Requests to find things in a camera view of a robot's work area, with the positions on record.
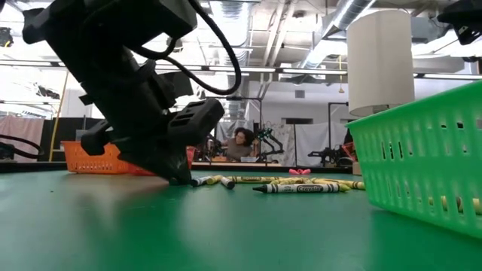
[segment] ceiling light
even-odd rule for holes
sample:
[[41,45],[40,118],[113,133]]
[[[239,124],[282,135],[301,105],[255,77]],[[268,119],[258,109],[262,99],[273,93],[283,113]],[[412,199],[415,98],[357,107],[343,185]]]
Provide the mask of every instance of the ceiling light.
[[300,75],[347,75],[347,71],[315,69],[283,69],[283,73]]
[[241,72],[274,72],[275,68],[242,67]]
[[209,2],[201,2],[200,4],[203,8],[209,8]]
[[6,105],[60,105],[58,102],[42,102],[42,101],[0,101]]
[[234,72],[234,67],[229,67],[229,66],[212,66],[209,67],[210,71],[215,71],[215,72]]
[[10,61],[0,60],[0,65],[18,65],[18,66],[50,66],[48,61]]
[[165,71],[178,71],[179,68],[174,65],[156,65],[156,69]]
[[203,69],[201,66],[196,66],[196,65],[185,65],[185,68],[190,70],[190,71],[200,71]]
[[[216,72],[216,75],[231,75],[231,76],[236,76],[235,72]],[[241,76],[249,76],[248,72],[242,72]]]
[[480,80],[482,75],[425,74],[429,79]]

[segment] plastic basket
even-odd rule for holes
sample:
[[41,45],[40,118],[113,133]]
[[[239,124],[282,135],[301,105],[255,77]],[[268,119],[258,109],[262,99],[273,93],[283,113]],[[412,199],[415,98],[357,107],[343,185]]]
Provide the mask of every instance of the plastic basket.
[[482,238],[482,81],[347,126],[372,204]]
[[119,150],[115,145],[104,147],[105,153],[100,156],[90,156],[81,147],[80,142],[62,142],[67,161],[67,170],[77,173],[93,174],[124,174],[128,163],[117,158]]
[[[189,169],[191,168],[192,166],[192,163],[193,163],[193,158],[194,158],[194,153],[196,152],[196,148],[195,147],[191,147],[191,146],[187,146],[186,147],[186,154],[187,154],[187,157],[188,157],[188,166],[189,166]],[[135,166],[133,164],[129,164],[129,173],[132,174],[132,175],[137,175],[137,176],[155,176],[154,173],[148,171],[148,170],[145,170],[145,169],[142,169],[138,166]]]

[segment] table surface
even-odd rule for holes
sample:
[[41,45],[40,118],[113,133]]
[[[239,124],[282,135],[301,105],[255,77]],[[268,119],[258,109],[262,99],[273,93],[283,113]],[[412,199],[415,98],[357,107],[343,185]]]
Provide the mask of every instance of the table surface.
[[482,241],[372,207],[364,191],[262,194],[253,186],[0,175],[1,270],[481,270]]

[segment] ceiling pipe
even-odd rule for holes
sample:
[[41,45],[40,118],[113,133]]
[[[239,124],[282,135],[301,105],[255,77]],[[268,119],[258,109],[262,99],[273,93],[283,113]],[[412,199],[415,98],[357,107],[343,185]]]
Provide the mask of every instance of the ceiling pipe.
[[[264,51],[263,60],[261,62],[261,67],[266,66],[268,62],[268,58],[270,57],[271,49],[273,48],[274,40],[276,35],[278,34],[279,24],[281,23],[281,19],[283,17],[283,11],[285,10],[285,2],[278,3],[278,7],[276,9],[276,18],[274,20],[273,26],[270,29],[270,37],[268,38],[268,43],[266,46],[266,50]],[[258,90],[258,94],[256,95],[257,98],[260,98],[263,91],[264,85],[267,83],[264,81],[264,73],[261,74],[259,80],[260,86]]]
[[269,63],[270,67],[274,66],[276,62],[276,58],[278,58],[279,50],[281,50],[281,45],[285,40],[286,32],[287,32],[287,25],[289,24],[289,20],[293,17],[294,7],[296,6],[297,1],[291,1],[288,6],[288,11],[286,11],[285,22],[282,24],[282,28],[279,30],[278,40],[276,41],[276,46],[274,47],[273,55],[271,56],[271,60]]
[[266,95],[266,92],[270,88],[271,83],[273,83],[273,74],[272,73],[270,73],[268,80],[264,84],[263,93],[261,94],[261,97],[259,97],[261,99],[261,101],[264,99],[264,96]]
[[285,9],[285,3],[279,3],[278,8],[276,9],[276,18],[273,22],[273,26],[271,26],[270,30],[270,37],[268,38],[268,43],[266,46],[266,50],[264,51],[263,62],[261,66],[265,66],[268,62],[268,58],[270,57],[271,48],[273,47],[274,40],[276,38],[276,34],[278,33],[279,24],[281,23],[281,18],[283,17],[283,11]]
[[417,16],[419,16],[423,11],[431,8],[433,4],[434,4],[434,2],[432,2],[432,1],[427,1],[427,2],[425,2],[422,6],[420,6],[420,8],[417,8],[416,10],[412,11],[412,12],[410,13],[410,15],[411,15],[412,17],[417,17]]
[[[249,45],[249,21],[251,18],[251,9],[253,3],[250,2],[209,2],[214,15],[216,23],[226,36],[230,45],[235,47],[246,47]],[[247,66],[250,52],[243,49],[233,49],[240,66]],[[221,65],[231,66],[233,65],[227,55],[224,48],[218,50],[219,63]],[[227,84],[233,86],[236,77],[233,75],[227,76]],[[249,96],[249,88],[247,86],[249,82],[245,79],[242,80],[239,89],[232,96]],[[246,109],[246,104],[237,103],[238,110]],[[233,102],[226,101],[226,105],[234,105]]]
[[348,29],[363,11],[366,11],[376,0],[340,0],[336,10],[323,18],[322,40],[313,47],[307,57],[300,63],[300,69],[316,69],[328,55],[325,53],[323,39],[337,32]]

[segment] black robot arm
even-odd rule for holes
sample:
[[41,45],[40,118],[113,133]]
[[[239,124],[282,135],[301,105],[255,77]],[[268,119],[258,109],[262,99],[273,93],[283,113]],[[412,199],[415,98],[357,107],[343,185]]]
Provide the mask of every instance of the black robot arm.
[[[276,137],[274,137],[272,135],[272,132],[273,132],[273,129],[271,129],[271,128],[266,128],[266,129],[263,129],[263,130],[258,132],[258,138],[262,142],[266,143],[267,145],[269,145],[271,147],[271,151],[265,151],[265,152],[260,154],[262,160],[266,160],[267,156],[271,155],[271,154],[283,154],[283,153],[285,153],[285,150],[283,150],[283,144],[278,139],[276,139]],[[267,139],[270,139],[271,141],[275,142],[278,145],[279,150],[276,150],[274,145],[271,144]]]
[[[196,28],[196,13],[212,27],[230,56],[236,83],[229,90],[204,84],[168,57],[173,46],[161,53],[142,47],[161,33],[175,43]],[[48,8],[23,14],[25,42],[45,40],[85,89],[83,102],[95,103],[105,116],[106,121],[82,138],[83,149],[91,155],[103,154],[103,146],[112,142],[119,148],[121,160],[171,184],[187,184],[191,174],[186,146],[201,143],[222,118],[224,109],[219,101],[208,99],[192,102],[183,111],[169,112],[179,91],[170,75],[155,73],[155,60],[177,65],[217,94],[235,92],[241,81],[232,48],[197,0],[55,0]],[[130,50],[149,60],[139,66]]]
[[457,1],[447,6],[437,19],[453,26],[460,44],[470,44],[482,35],[482,2]]

